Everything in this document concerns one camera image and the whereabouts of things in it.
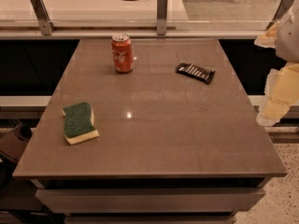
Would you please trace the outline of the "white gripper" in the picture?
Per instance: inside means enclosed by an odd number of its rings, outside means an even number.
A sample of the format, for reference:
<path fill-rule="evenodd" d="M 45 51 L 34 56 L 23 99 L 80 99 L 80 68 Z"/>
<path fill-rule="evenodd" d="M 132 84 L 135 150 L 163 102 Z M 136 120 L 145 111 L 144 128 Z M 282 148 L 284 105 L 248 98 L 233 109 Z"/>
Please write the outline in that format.
<path fill-rule="evenodd" d="M 299 0 L 295 0 L 279 22 L 259 35 L 254 44 L 276 48 L 276 55 L 287 61 L 280 70 L 271 69 L 266 79 L 256 120 L 269 127 L 278 123 L 299 100 Z"/>

